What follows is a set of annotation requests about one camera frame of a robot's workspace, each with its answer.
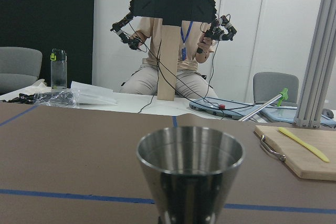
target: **blue tape line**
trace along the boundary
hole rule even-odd
[[[173,126],[177,127],[177,118],[176,118],[176,116],[173,116]]]
[[[154,200],[152,199],[81,195],[81,194],[46,193],[42,191],[23,191],[23,190],[0,189],[0,194],[63,198],[63,199],[98,200],[98,201],[138,203],[138,204],[154,204]],[[225,209],[238,209],[238,210],[303,212],[303,213],[311,213],[311,214],[336,215],[336,209],[323,209],[323,208],[277,207],[277,206],[242,205],[242,204],[225,204],[224,208]]]
[[[21,112],[20,114],[17,114],[16,116],[14,116],[14,117],[12,117],[12,118],[6,120],[5,122],[0,123],[0,126],[3,126],[3,125],[5,125],[5,124],[7,124],[7,123],[9,123],[9,122],[11,122],[11,121],[13,121],[13,120],[19,118],[20,116],[22,116],[22,115],[28,113],[29,111],[31,111],[31,110],[33,110],[33,109],[35,109],[35,108],[37,108],[37,107],[38,107],[38,105],[34,105],[34,106],[32,106],[32,107],[29,108],[28,110],[25,110],[24,112]]]

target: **black bottle lid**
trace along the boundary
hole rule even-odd
[[[52,61],[67,60],[67,53],[62,49],[53,48],[51,55],[50,55],[50,59]]]

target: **yellow knife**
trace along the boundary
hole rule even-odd
[[[307,148],[311,152],[313,152],[316,156],[318,156],[324,162],[326,162],[326,163],[330,162],[329,159],[327,158],[327,156],[325,156],[319,149],[317,149],[316,147],[302,141],[300,138],[298,138],[293,133],[291,133],[288,129],[286,129],[284,127],[279,127],[278,130],[281,133],[283,133],[284,135],[286,135],[286,136],[290,137],[291,139],[295,140],[296,142],[298,142],[299,144],[301,144],[302,146],[304,146],[305,148]]]

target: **chair backrest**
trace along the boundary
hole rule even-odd
[[[288,89],[288,99],[281,105],[297,106],[299,79],[287,73],[260,72],[253,76],[253,96],[255,103],[265,103]]]
[[[24,88],[37,81],[42,53],[23,47],[0,47],[0,94]]]

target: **beige t-shirt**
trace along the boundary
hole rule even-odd
[[[182,21],[182,31],[184,37],[187,34],[189,28],[190,21]],[[200,40],[202,31],[206,32],[210,28],[210,24],[202,23],[202,22],[193,22],[190,34],[185,42],[185,47],[187,51],[187,57],[185,60],[182,60],[182,48],[183,41],[181,34],[180,44],[179,44],[179,53],[178,53],[178,61],[177,61],[177,69],[190,69],[197,70],[198,62],[195,59],[195,54],[197,51],[197,43]],[[148,58],[144,58],[142,63],[147,63],[150,65],[156,66],[156,57],[158,55],[158,50],[160,47],[160,42],[162,39],[162,19],[161,18],[148,18],[142,17],[140,20],[140,24],[137,28],[137,31],[142,32],[146,37],[151,38],[150,52],[148,52]]]

